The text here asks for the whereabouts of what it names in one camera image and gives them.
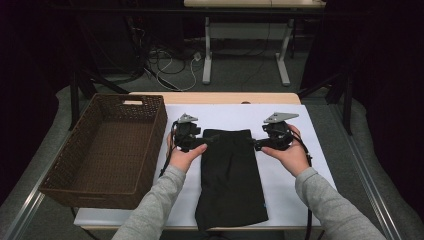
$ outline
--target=person's hand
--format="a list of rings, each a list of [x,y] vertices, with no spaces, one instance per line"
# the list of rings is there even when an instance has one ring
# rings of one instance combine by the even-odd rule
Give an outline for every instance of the person's hand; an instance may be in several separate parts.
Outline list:
[[[171,159],[169,160],[169,165],[172,165],[185,173],[187,173],[188,169],[190,168],[191,162],[193,162],[195,158],[197,158],[198,156],[200,156],[200,154],[206,151],[206,148],[208,147],[206,144],[202,144],[197,148],[185,153],[174,147],[174,142],[171,139],[171,134],[168,135],[167,142],[168,149],[170,145],[173,149]]]
[[[289,125],[289,128],[300,137],[300,132],[295,126]],[[293,139],[291,146],[285,151],[275,150],[269,147],[262,147],[261,150],[265,154],[279,160],[294,177],[297,177],[305,169],[309,168],[305,151],[296,139]]]

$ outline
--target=person's right hand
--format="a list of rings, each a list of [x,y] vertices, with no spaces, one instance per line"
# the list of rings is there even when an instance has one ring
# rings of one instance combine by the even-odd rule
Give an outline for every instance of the person's right hand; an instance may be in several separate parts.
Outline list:
[[[289,128],[297,133],[300,138],[299,129],[289,124]],[[294,177],[297,177],[304,170],[309,168],[308,160],[306,159],[305,151],[302,145],[293,139],[291,146],[285,151],[275,150],[269,147],[262,147],[262,152],[276,158]]]

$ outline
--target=person's left hand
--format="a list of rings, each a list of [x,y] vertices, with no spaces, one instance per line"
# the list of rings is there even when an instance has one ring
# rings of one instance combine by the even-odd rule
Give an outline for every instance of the person's left hand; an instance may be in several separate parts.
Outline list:
[[[172,146],[172,149],[173,149],[171,159],[169,160],[169,165],[172,165],[185,173],[187,173],[193,160],[197,158],[198,156],[200,156],[204,151],[206,151],[206,148],[208,147],[206,144],[202,144],[198,146],[197,148],[185,153],[178,150],[176,147],[174,147],[174,142],[171,139],[171,134],[168,135],[167,142],[168,142],[168,149],[170,145]]]

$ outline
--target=desk leg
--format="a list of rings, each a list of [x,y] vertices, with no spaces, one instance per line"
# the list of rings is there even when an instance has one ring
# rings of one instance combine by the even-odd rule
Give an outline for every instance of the desk leg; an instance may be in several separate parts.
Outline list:
[[[205,64],[203,67],[203,84],[211,83],[211,71],[212,71],[212,53],[211,53],[211,35],[210,35],[210,24],[209,17],[205,18],[205,42],[206,42],[206,56]]]
[[[287,74],[286,65],[284,64],[284,55],[286,55],[287,45],[289,44],[291,34],[291,28],[289,27],[289,23],[287,27],[284,29],[283,34],[283,44],[281,45],[280,53],[276,53],[275,57],[277,59],[278,70],[280,71],[281,82],[283,86],[290,86],[289,75]]]

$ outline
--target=white desk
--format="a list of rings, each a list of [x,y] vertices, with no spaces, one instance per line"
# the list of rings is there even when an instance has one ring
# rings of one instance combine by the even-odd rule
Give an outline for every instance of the white desk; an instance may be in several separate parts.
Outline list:
[[[171,97],[178,96],[179,93],[170,93]],[[242,101],[260,102],[267,99],[267,93],[255,93],[249,98],[247,94],[233,93],[195,93],[201,97],[201,101],[240,103]],[[281,96],[296,100],[294,94],[271,93],[270,96]],[[168,126],[170,130],[171,123],[178,119],[183,113],[199,118],[196,123],[202,130],[207,128],[216,128],[223,130],[251,129],[252,136],[257,139],[266,138],[266,133],[262,131],[263,120],[274,112],[298,113],[298,118],[290,119],[287,122],[296,125],[302,132],[302,138],[313,156],[314,168],[323,175],[333,187],[334,181],[328,169],[325,157],[322,153],[318,138],[312,126],[308,112],[305,106],[300,104],[170,104],[167,101]],[[166,154],[166,135],[159,154],[157,171],[154,182],[160,169],[163,167]],[[264,190],[265,201],[269,220],[263,223],[244,227],[244,229],[290,229],[306,226],[307,208],[298,198],[295,189],[295,179],[288,173],[283,166],[275,159],[256,152],[259,173]],[[167,221],[168,229],[196,229],[194,212],[200,195],[200,159],[194,160],[190,170],[187,173],[184,187],[172,208]],[[131,210],[111,210],[111,209],[93,209],[81,208],[78,211],[74,224],[86,229],[118,228],[129,217]],[[319,226],[317,219],[313,219],[313,226]]]
[[[323,8],[325,3],[320,0],[184,0],[186,7],[203,7],[203,8]],[[289,76],[284,64],[284,56],[287,51],[287,45],[290,40],[292,28],[289,24],[284,26],[276,25],[280,28],[280,34],[274,35],[271,33],[255,34],[255,24],[248,23],[210,23],[209,17],[205,19],[205,43],[206,56],[203,69],[203,84],[210,84],[212,71],[212,51],[211,38],[235,38],[235,39],[282,39],[282,45],[279,53],[275,54],[278,70],[283,86],[290,86]]]

